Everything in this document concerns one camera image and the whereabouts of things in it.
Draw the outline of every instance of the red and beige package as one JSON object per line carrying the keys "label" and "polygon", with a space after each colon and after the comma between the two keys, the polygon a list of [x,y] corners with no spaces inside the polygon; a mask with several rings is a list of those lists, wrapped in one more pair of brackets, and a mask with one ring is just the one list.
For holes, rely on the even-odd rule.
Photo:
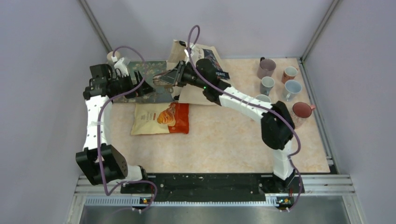
{"label": "red and beige package", "polygon": [[137,134],[188,134],[188,104],[137,104],[131,135]]}

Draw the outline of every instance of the white panel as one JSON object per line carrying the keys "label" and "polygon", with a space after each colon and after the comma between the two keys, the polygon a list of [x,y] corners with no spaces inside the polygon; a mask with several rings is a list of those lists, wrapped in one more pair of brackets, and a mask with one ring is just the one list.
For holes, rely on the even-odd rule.
{"label": "white panel", "polygon": [[396,1],[342,1],[306,62],[338,167],[368,223],[392,223]]}
{"label": "white panel", "polygon": [[168,58],[172,40],[187,40],[195,24],[199,43],[216,46],[224,58],[301,56],[331,2],[88,0],[113,48],[130,45],[156,60]]}
{"label": "white panel", "polygon": [[0,1],[0,223],[61,224],[81,171],[89,66],[106,53],[76,0]]}

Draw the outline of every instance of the cup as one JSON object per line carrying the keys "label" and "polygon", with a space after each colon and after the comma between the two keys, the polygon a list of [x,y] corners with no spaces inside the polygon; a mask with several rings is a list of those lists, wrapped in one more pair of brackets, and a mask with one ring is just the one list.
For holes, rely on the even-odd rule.
{"label": "cup", "polygon": [[298,69],[294,68],[293,66],[286,67],[283,70],[282,82],[286,83],[288,80],[292,80],[298,74]]}
{"label": "cup", "polygon": [[295,128],[300,127],[316,109],[315,105],[309,105],[303,102],[298,102],[291,108],[291,119],[293,120]]}
{"label": "cup", "polygon": [[302,85],[296,80],[289,80],[285,83],[282,96],[286,101],[291,101],[297,94],[303,90]]}
{"label": "cup", "polygon": [[261,100],[262,102],[267,102],[267,103],[270,103],[270,104],[272,103],[271,102],[271,98],[269,98],[269,96],[264,95],[264,94],[257,95],[255,98],[258,99],[258,100]]}
{"label": "cup", "polygon": [[276,68],[276,63],[271,59],[260,58],[259,69],[257,71],[257,76],[259,78],[264,78],[266,76],[271,76]]}
{"label": "cup", "polygon": [[269,76],[261,79],[260,93],[269,96],[269,92],[275,85],[275,80]]}

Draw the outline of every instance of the table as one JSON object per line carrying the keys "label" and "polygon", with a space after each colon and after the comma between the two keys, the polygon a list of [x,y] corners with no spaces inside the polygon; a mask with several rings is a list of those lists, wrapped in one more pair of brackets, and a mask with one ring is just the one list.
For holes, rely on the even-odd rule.
{"label": "table", "polygon": [[[256,76],[259,59],[224,59],[235,88],[256,96],[260,79]],[[298,68],[295,58],[278,58],[272,77],[275,86],[270,93],[273,102],[281,99],[284,68]],[[291,102],[309,103],[301,74],[296,77],[304,89]],[[150,173],[271,173],[272,149],[261,139],[260,125],[229,108],[190,105],[189,134],[156,134],[131,136],[134,123],[132,103],[113,105],[112,144],[130,165],[141,165]],[[304,173],[327,173],[329,167],[313,116],[296,130],[301,139],[301,152],[294,164]],[[293,148],[297,148],[293,138]]]}

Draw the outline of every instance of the tabletop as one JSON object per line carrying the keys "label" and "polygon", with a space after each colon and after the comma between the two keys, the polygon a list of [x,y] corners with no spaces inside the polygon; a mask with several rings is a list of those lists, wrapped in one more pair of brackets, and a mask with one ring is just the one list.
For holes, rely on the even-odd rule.
{"label": "tabletop", "polygon": [[[269,96],[282,101],[283,70],[298,68],[295,58],[276,58],[272,77],[275,86]],[[255,97],[260,94],[257,77],[259,59],[224,59],[236,89]],[[303,90],[291,102],[309,103],[301,73],[295,80]],[[130,135],[134,123],[134,103],[117,103],[112,109],[112,145],[130,165],[141,165],[150,173],[271,173],[272,149],[261,138],[261,127],[252,119],[230,108],[217,105],[190,105],[189,134]],[[300,172],[329,172],[325,150],[313,116],[296,132],[302,149],[292,157]],[[292,148],[297,149],[295,138]]]}

